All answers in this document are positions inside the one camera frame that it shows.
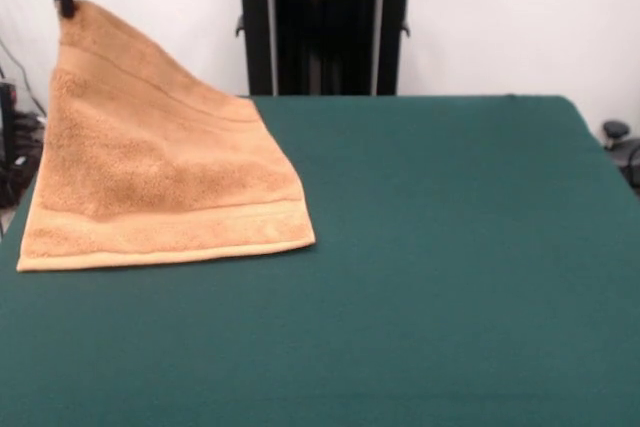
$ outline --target green felt surface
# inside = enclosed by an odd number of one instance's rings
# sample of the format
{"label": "green felt surface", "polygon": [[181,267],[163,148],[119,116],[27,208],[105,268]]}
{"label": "green felt surface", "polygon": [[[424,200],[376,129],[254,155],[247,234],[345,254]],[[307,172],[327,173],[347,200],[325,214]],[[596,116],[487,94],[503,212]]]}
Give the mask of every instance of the green felt surface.
{"label": "green felt surface", "polygon": [[0,426],[638,426],[640,211],[561,98],[260,99],[318,244],[17,274]]}

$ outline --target white backdrop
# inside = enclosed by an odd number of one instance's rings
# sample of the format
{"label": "white backdrop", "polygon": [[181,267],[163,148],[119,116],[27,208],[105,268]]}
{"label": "white backdrop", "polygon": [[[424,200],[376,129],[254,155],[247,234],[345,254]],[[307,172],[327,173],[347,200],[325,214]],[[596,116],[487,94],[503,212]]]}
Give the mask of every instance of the white backdrop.
{"label": "white backdrop", "polygon": [[[93,1],[201,79],[247,92],[240,0]],[[401,94],[561,94],[594,131],[609,117],[640,131],[640,0],[410,0],[408,21]],[[0,0],[0,36],[45,102],[57,35],[51,0]]]}

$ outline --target black metal frame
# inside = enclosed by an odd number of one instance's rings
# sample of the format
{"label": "black metal frame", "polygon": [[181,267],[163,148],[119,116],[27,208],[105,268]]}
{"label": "black metal frame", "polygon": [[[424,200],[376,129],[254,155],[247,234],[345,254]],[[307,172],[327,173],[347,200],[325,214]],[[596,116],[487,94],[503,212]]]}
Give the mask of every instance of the black metal frame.
{"label": "black metal frame", "polygon": [[396,93],[407,0],[242,3],[251,95]]}

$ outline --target terry cloth towel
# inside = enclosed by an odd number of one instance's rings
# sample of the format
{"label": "terry cloth towel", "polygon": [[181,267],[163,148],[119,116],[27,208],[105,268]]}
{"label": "terry cloth towel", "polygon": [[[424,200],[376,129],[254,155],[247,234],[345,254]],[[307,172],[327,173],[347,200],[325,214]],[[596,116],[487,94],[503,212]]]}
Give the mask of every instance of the terry cloth towel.
{"label": "terry cloth towel", "polygon": [[19,271],[189,262],[315,242],[302,183],[250,100],[90,2],[61,19]]}

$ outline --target black equipment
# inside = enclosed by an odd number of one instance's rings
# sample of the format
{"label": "black equipment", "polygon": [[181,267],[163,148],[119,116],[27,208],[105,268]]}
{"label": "black equipment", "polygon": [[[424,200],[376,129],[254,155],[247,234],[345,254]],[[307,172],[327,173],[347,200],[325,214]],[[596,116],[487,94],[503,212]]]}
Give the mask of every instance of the black equipment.
{"label": "black equipment", "polygon": [[394,95],[407,0],[242,0],[251,95]]}
{"label": "black equipment", "polygon": [[634,189],[640,189],[640,138],[627,138],[631,129],[624,122],[611,120],[603,125],[605,148],[622,175]]}

